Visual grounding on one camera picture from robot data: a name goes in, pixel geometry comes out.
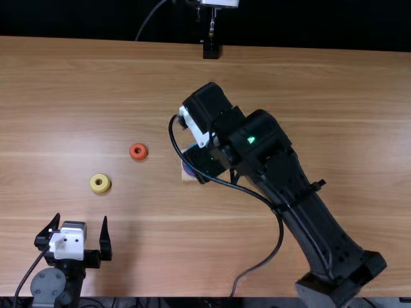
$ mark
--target wooden table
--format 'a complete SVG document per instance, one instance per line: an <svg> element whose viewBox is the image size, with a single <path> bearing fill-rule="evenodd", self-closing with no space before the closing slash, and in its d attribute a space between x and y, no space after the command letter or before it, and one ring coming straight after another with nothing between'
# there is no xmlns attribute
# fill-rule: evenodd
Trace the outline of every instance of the wooden table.
<svg viewBox="0 0 411 308"><path fill-rule="evenodd" d="M320 196L337 221L386 258L362 294L410 294L411 54L227 46L214 61L194 45L2 37L0 295L14 293L57 212L87 222L88 248L109 217L114 257L87 271L84 296L227 296L266 257L278 229L264 204L181 181L166 127L209 81L245 114L271 112L310 180L327 180ZM181 145L191 138L177 131ZM136 142L144 162L130 159ZM95 173L112 179L105 196L90 190ZM237 295L295 296L307 271L286 231Z"/></svg>

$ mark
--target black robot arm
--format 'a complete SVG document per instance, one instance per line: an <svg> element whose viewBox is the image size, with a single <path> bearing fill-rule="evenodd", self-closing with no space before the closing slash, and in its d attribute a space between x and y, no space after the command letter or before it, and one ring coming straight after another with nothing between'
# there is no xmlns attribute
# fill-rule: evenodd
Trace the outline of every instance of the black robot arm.
<svg viewBox="0 0 411 308"><path fill-rule="evenodd" d="M235 170L277 205L310 265L296 283L308 307L342 307L387 267L381 254L363 250L337 223L317 194L325 181L309 183L290 140L270 114L257 110L245 117L219 86L209 83L183 102L179 122L198 143L184 153L193 166L210 176Z"/></svg>

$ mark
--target green led light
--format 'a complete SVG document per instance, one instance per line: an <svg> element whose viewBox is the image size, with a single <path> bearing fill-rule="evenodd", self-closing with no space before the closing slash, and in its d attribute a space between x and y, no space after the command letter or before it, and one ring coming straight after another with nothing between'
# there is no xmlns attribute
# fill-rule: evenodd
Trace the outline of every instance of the green led light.
<svg viewBox="0 0 411 308"><path fill-rule="evenodd" d="M248 137L247 138L247 141L249 142L249 144L252 144L255 140L256 140L255 137Z"/></svg>

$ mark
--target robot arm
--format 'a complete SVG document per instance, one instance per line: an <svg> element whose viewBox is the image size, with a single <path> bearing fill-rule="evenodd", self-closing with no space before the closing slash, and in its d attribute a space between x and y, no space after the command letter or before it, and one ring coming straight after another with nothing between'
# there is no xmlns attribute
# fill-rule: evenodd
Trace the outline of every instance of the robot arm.
<svg viewBox="0 0 411 308"><path fill-rule="evenodd" d="M85 270L100 268L101 261L111 261L112 258L107 217L104 217L101 227L100 251L84 249L87 237L84 222L65 221L60 230L59 223L58 213L34 241L47 264L53 268L40 271L31 281L33 308L77 308Z"/></svg>
<svg viewBox="0 0 411 308"><path fill-rule="evenodd" d="M337 223L317 195L325 181L309 183L292 143L266 111L245 117L209 83L183 102L179 122L197 140L184 152L193 166L214 177L235 170L277 205L310 265L296 283L308 307L342 307L387 267L381 254L363 250Z"/></svg>

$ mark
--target orange ring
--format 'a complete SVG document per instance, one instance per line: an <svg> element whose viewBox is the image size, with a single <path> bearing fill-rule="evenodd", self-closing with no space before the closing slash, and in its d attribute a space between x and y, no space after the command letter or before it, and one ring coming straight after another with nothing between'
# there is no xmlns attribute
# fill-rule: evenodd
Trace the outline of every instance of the orange ring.
<svg viewBox="0 0 411 308"><path fill-rule="evenodd" d="M136 143L130 148L130 156L134 160L143 160L148 155L148 149L144 144Z"/></svg>

